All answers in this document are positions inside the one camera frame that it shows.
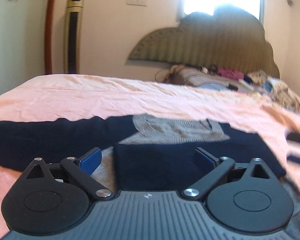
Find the dark blue cloth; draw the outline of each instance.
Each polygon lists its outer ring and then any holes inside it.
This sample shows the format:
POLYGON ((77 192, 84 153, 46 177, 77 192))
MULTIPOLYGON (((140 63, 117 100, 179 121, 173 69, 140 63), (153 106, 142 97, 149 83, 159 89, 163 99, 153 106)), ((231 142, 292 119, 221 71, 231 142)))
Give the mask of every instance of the dark blue cloth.
POLYGON ((23 171, 35 157, 46 163, 80 157, 94 147, 101 150, 135 134, 132 115, 81 119, 71 122, 0 121, 0 165, 23 171))
POLYGON ((245 82, 247 82, 248 84, 253 84, 253 80, 249 76, 247 76, 247 75, 243 76, 243 80, 245 82))
POLYGON ((258 134, 232 129, 226 123, 220 125, 230 140, 172 145, 115 145, 114 167, 118 190, 182 191, 211 171, 199 169, 196 165, 194 154, 197 147, 217 158, 230 157, 237 163, 250 163, 252 158, 261 158, 277 177, 286 174, 258 134))

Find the pink bed sheet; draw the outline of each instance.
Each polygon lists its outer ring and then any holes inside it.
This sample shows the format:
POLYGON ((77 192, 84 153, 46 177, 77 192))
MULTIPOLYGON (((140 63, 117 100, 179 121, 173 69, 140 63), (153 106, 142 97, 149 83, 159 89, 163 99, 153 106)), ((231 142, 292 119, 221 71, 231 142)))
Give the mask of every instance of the pink bed sheet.
MULTIPOLYGON (((296 148, 288 146, 284 136, 287 129, 300 131, 300 119, 266 97, 86 75, 39 76, 0 96, 0 120, 15 122, 141 113, 189 120, 210 118, 258 132, 300 188, 300 167, 286 162, 287 152, 296 148)), ((0 205, 19 174, 0 167, 0 205)), ((7 231, 0 212, 0 237, 7 231)))

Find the metal screw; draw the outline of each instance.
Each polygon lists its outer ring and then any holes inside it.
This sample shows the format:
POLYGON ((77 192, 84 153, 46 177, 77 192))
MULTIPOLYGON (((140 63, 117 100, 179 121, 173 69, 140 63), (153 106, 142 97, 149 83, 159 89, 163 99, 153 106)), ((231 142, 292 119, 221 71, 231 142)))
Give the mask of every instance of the metal screw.
POLYGON ((98 197, 109 197, 112 195, 112 192, 109 189, 99 189, 96 191, 98 197))
POLYGON ((197 195, 199 195, 199 193, 199 190, 195 188, 187 188, 183 191, 183 194, 185 194, 188 197, 196 197, 197 195))

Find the pink clothing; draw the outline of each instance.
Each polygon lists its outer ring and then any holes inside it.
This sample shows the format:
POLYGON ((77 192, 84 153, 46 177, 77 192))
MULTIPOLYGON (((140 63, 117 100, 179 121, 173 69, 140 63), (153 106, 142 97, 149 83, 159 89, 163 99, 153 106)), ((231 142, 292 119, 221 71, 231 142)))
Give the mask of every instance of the pink clothing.
POLYGON ((226 78, 231 78, 234 80, 243 79, 243 73, 232 69, 219 69, 218 73, 226 78))

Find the wooden door frame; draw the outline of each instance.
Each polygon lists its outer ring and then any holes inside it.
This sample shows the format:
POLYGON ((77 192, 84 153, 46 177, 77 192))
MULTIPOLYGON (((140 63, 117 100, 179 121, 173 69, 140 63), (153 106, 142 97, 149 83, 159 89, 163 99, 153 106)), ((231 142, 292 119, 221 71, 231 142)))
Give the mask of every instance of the wooden door frame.
POLYGON ((44 65, 46 75, 52 74, 51 44, 54 3, 55 0, 48 0, 44 27, 44 65))

